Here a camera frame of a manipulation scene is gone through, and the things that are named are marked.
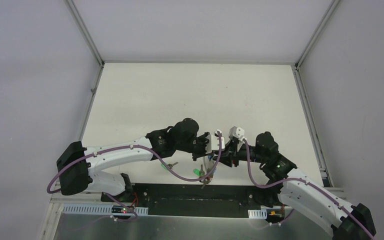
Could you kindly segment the large green tag key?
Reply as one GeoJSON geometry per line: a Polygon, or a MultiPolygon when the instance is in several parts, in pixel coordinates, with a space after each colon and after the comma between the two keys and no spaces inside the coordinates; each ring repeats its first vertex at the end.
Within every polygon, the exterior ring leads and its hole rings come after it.
{"type": "Polygon", "coordinates": [[[195,168],[195,169],[193,170],[193,173],[196,174],[196,175],[198,176],[198,178],[202,178],[202,177],[204,177],[204,176],[206,175],[206,171],[205,171],[205,169],[204,169],[204,165],[201,164],[201,165],[200,165],[200,168],[195,168]]]}

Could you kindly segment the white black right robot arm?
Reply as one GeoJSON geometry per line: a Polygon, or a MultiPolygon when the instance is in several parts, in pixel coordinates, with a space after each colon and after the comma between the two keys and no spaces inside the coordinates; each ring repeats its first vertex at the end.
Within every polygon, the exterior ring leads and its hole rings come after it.
{"type": "Polygon", "coordinates": [[[247,164],[251,182],[264,190],[270,205],[279,202],[307,217],[333,240],[373,240],[376,228],[371,211],[364,204],[352,204],[313,181],[279,151],[268,131],[250,145],[241,128],[228,136],[220,153],[229,166],[247,164]]]}

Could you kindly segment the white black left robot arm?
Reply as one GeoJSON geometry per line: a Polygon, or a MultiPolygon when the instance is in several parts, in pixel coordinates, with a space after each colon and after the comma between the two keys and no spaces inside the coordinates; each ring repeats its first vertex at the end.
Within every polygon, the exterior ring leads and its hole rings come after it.
{"type": "Polygon", "coordinates": [[[83,191],[103,192],[120,202],[132,198],[133,189],[125,175],[111,174],[108,168],[134,163],[161,160],[181,151],[192,154],[193,159],[210,155],[224,148],[220,132],[198,135],[199,125],[191,119],[174,126],[154,130],[133,141],[118,145],[85,147],[81,141],[68,145],[56,161],[58,189],[64,196],[83,191]]]}

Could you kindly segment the black robot base mount plate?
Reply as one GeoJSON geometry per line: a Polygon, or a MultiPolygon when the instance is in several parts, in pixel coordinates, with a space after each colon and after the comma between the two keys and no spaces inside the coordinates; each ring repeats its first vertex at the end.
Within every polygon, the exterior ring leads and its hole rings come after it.
{"type": "Polygon", "coordinates": [[[253,185],[136,183],[121,194],[103,193],[100,198],[113,199],[147,208],[150,216],[247,218],[249,210],[282,206],[274,192],[253,185]]]}

